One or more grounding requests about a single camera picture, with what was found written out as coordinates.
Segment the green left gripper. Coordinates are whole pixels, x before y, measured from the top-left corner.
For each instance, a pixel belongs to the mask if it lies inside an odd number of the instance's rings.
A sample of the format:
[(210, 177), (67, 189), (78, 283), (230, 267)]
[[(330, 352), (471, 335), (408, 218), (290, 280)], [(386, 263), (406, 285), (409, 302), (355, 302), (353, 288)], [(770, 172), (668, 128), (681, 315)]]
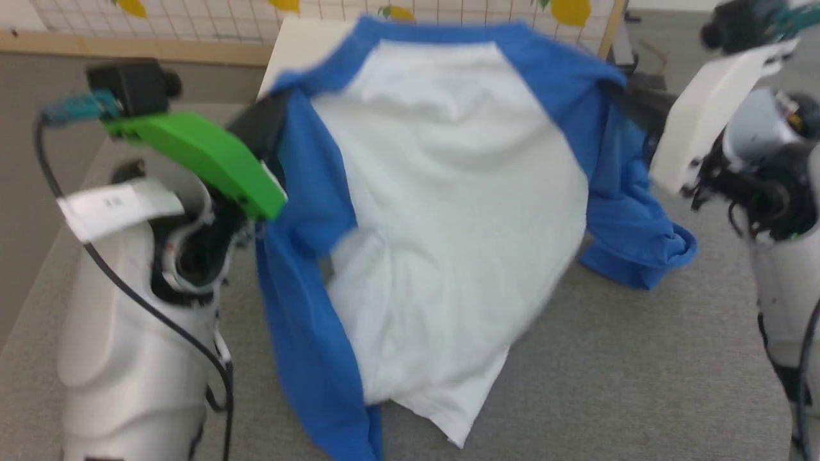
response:
[(273, 220), (288, 197), (264, 161), (279, 144), (289, 92), (272, 92), (244, 108), (227, 131), (196, 113), (158, 113), (105, 122), (111, 135), (142, 143), (237, 202), (246, 216)]

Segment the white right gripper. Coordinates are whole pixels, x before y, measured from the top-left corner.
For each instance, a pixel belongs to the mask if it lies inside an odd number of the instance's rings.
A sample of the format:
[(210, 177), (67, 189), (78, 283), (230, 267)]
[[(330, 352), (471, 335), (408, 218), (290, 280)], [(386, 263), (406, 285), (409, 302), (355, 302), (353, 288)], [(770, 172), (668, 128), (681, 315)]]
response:
[(693, 161), (705, 159), (747, 94), (779, 72), (798, 43), (790, 39), (709, 61), (678, 99), (636, 85), (603, 85), (602, 91), (644, 132), (643, 154), (654, 155), (653, 183), (679, 194), (695, 185), (700, 169)]

